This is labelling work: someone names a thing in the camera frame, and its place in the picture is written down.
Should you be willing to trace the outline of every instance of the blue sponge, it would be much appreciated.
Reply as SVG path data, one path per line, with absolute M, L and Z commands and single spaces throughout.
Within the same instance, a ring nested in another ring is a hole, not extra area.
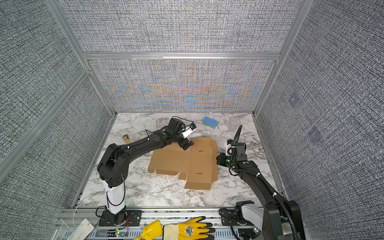
M 214 119 L 211 119 L 211 118 L 209 118 L 209 117 L 205 117 L 205 118 L 203 119 L 203 124 L 204 124 L 204 125 L 207 125 L 207 126 L 209 126 L 209 127 L 211 127 L 211 128 L 215 128 L 215 127 L 217 126 L 217 124 L 218 124 L 218 121 L 216 121 L 216 120 L 214 120 Z

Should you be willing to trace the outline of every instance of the glove logo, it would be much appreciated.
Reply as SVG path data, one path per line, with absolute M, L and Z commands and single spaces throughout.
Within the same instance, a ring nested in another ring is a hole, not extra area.
M 187 225 L 185 227 L 185 233 L 186 233 L 187 236 L 192 237 L 193 227 Z

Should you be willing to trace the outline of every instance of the yellow glove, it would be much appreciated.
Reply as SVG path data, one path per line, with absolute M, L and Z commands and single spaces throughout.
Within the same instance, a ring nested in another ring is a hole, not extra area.
M 215 232 L 212 223 L 202 223 L 205 217 L 197 217 L 179 224 L 168 224 L 164 226 L 163 240 L 214 240 L 213 235 L 206 233 Z

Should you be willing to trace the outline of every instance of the blue mark on wall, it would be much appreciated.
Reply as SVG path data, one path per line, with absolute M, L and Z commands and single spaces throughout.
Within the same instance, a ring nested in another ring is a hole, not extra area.
M 289 104 L 294 107 L 296 106 L 297 102 L 299 101 L 299 96 L 296 92 L 292 93 L 292 95 L 289 97 L 288 102 Z
M 308 132 L 308 138 L 310 139 L 311 143 L 318 144 L 323 141 L 323 136 L 321 135 L 319 129 L 317 129 L 316 126 L 314 126 L 309 132 Z

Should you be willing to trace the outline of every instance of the woven fabric panel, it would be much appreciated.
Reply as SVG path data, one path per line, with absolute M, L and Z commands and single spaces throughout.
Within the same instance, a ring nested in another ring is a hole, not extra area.
M 59 3 L 85 51 L 280 52 L 300 0 Z
M 43 0 L 0 2 L 0 162 L 83 69 Z
M 259 115 L 314 240 L 383 239 L 384 6 L 315 0 Z
M 2 240 L 49 239 L 72 204 L 110 115 L 86 79 L 0 185 Z
M 273 61 L 91 60 L 118 112 L 252 111 Z

